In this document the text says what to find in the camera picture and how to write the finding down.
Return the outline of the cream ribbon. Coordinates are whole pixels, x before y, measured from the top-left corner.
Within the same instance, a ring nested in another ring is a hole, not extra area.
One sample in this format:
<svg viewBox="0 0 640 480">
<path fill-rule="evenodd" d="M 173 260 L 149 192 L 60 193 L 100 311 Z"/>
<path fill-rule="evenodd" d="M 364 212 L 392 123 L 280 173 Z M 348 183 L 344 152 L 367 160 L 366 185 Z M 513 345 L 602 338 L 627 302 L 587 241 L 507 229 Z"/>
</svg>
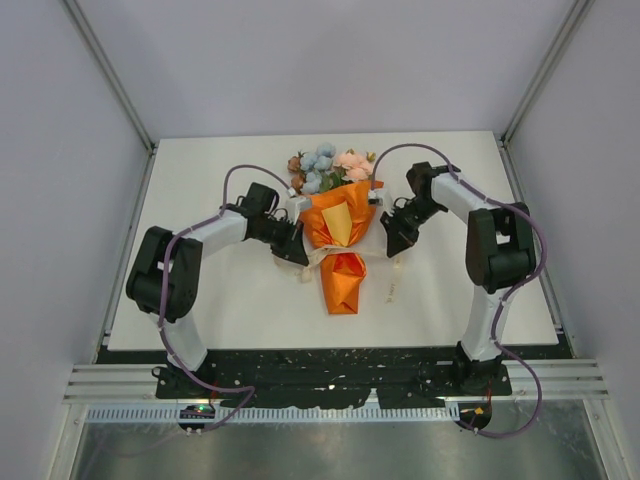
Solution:
<svg viewBox="0 0 640 480">
<path fill-rule="evenodd" d="M 330 255 L 338 254 L 359 254 L 364 258 L 377 258 L 388 260 L 391 262 L 389 288 L 384 297 L 386 304 L 393 303 L 398 292 L 401 276 L 403 272 L 403 257 L 397 255 L 393 258 L 386 256 L 386 251 L 382 247 L 367 249 L 363 247 L 342 247 L 335 245 L 326 245 L 312 250 L 307 254 L 309 259 L 308 266 L 299 266 L 283 260 L 279 257 L 273 257 L 274 264 L 289 276 L 295 276 L 300 283 L 308 283 L 312 279 L 313 271 L 321 264 L 321 262 Z"/>
</svg>

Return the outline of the orange wrapping paper sheet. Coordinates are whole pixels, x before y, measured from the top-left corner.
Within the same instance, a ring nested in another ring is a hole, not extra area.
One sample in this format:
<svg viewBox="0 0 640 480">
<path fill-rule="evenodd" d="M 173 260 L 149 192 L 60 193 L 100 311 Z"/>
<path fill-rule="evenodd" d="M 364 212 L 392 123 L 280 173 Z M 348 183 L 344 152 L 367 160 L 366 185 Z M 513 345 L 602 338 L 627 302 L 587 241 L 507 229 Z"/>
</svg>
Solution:
<svg viewBox="0 0 640 480">
<path fill-rule="evenodd" d="M 356 245 L 368 232 L 375 214 L 369 192 L 383 186 L 381 181 L 365 180 L 314 194 L 310 197 L 311 208 L 300 215 L 312 251 L 299 279 L 309 282 L 316 271 L 320 273 L 330 315 L 352 315 L 359 310 L 360 286 L 367 267 Z"/>
</svg>

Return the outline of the fake flower bouquet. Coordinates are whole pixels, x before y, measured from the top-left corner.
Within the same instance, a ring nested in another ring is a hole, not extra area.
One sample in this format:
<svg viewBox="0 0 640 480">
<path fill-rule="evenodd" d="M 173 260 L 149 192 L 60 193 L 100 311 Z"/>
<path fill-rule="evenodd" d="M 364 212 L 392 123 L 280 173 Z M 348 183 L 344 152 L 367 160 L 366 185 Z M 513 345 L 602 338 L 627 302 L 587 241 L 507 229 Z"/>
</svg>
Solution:
<svg viewBox="0 0 640 480">
<path fill-rule="evenodd" d="M 287 161 L 287 171 L 292 175 L 290 185 L 302 195 L 316 195 L 339 186 L 334 169 L 336 148 L 322 143 L 313 151 L 298 151 Z"/>
</svg>

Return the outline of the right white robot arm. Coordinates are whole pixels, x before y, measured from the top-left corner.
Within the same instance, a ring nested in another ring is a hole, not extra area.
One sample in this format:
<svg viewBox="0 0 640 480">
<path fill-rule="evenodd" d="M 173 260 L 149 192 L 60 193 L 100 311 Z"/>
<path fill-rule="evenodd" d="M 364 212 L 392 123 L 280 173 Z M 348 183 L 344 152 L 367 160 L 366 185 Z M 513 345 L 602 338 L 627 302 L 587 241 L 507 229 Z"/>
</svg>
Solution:
<svg viewBox="0 0 640 480">
<path fill-rule="evenodd" d="M 381 215 L 386 255 L 393 258 L 413 247 L 420 227 L 439 212 L 451 212 L 466 225 L 465 267 L 474 291 L 450 375 L 462 393 L 482 393 L 500 377 L 504 353 L 499 345 L 515 288 L 537 266 L 528 207 L 489 201 L 447 166 L 417 163 L 406 178 L 413 197 Z"/>
</svg>

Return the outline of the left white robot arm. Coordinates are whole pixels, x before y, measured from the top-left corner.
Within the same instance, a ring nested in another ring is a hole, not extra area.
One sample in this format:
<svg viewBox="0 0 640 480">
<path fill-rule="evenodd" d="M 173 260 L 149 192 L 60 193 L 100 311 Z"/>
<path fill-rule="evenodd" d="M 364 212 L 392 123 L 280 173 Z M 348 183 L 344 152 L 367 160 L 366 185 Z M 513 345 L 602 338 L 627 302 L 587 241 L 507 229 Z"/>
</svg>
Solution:
<svg viewBox="0 0 640 480">
<path fill-rule="evenodd" d="M 252 183 L 246 195 L 224 203 L 211 218 L 179 232 L 154 226 L 143 237 L 125 293 L 140 311 L 156 317 L 168 363 L 181 371 L 179 386 L 193 398 L 217 389 L 212 371 L 203 367 L 207 349 L 192 313 L 203 261 L 231 245 L 257 240 L 276 258 L 309 265 L 300 216 L 312 201 L 291 191 L 281 217 L 276 215 L 278 202 L 274 189 Z"/>
</svg>

